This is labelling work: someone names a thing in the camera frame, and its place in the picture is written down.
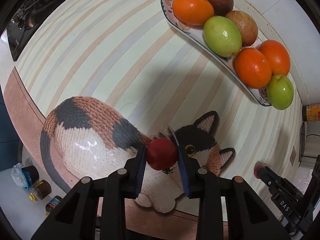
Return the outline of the black smartphone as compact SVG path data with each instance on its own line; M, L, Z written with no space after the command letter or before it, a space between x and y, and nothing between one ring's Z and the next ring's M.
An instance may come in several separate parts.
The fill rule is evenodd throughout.
M300 127L299 163L313 168L319 155L319 122L303 122Z

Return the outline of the blue kitchen cabinet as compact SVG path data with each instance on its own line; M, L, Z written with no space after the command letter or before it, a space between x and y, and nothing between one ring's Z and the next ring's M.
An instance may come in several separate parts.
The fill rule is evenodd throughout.
M9 117L2 93L0 115L0 169L3 171L17 163L20 139Z

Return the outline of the striped cat print table mat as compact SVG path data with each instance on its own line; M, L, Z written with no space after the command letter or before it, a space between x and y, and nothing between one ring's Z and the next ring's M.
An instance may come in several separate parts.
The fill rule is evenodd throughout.
M253 169L261 162L294 178L300 97L284 111L258 104L219 61L167 22L161 0L67 0L16 61L8 43L2 36L1 87L15 129L34 160L41 160L36 124L71 96L108 103L148 136L215 110L220 117L217 141L236 151L223 176L244 177L280 215Z

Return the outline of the blue plastic bag on floor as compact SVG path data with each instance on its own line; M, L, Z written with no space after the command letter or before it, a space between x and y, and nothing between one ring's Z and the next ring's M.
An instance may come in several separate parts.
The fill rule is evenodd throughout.
M22 171L22 167L20 163L17 163L16 165L13 166L13 168L11 169L11 177L14 181L14 183L24 189L24 190L28 190L29 189L29 184L28 184L28 180L26 178L26 176L24 175L23 171Z

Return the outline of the green apple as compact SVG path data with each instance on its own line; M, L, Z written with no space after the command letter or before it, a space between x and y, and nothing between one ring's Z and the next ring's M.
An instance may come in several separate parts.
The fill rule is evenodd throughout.
M277 110L287 109L294 97L294 89L289 78L282 74L274 74L267 87L269 103Z
M203 36L208 47L221 57L235 56L242 48L239 29L222 16L213 16L205 22Z

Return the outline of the black cup on floor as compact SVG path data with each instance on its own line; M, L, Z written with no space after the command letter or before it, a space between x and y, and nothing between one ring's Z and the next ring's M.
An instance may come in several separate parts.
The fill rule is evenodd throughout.
M35 184L40 178L39 172L34 165L23 167L22 172L30 185Z

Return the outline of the black gas stove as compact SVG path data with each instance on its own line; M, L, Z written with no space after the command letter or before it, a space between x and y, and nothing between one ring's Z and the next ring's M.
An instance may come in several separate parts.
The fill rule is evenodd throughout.
M7 25L12 59L16 61L37 29L66 0L25 0Z

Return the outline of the medium orange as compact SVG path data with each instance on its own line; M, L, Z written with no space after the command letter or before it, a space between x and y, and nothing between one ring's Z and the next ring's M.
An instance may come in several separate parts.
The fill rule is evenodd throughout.
M244 48L234 60L235 71L249 88L264 88L270 81L272 70L266 57L257 49Z
M192 26L202 26L214 16L214 8L208 0L173 0L174 15Z

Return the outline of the small brown jar on floor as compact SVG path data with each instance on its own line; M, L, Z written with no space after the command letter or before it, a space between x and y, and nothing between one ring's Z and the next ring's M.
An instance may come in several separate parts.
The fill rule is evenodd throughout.
M46 180L37 182L30 193L29 198L34 201L43 200L52 192L51 185Z

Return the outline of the vinegar bottle yellow label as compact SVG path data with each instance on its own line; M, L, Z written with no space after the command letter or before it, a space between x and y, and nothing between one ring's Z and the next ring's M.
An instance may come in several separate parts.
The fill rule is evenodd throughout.
M302 119L304 122L320 121L320 104L303 106Z

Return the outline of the russet yellow red apple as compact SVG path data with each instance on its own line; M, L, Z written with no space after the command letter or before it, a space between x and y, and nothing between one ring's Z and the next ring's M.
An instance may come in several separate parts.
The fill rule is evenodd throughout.
M233 10L225 15L239 29L242 39L242 45L249 47L253 45L258 37L258 26L255 20L243 11Z

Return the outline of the red cherry tomato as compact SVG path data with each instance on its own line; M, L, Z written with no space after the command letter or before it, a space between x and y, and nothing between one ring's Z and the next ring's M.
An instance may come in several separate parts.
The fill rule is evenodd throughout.
M146 161L156 171L173 167L178 160L178 151L175 144L167 138L158 138L151 141L146 149Z
M256 166L254 168L254 176L257 179L261 179L261 176L263 176L265 173L265 167L263 165Z

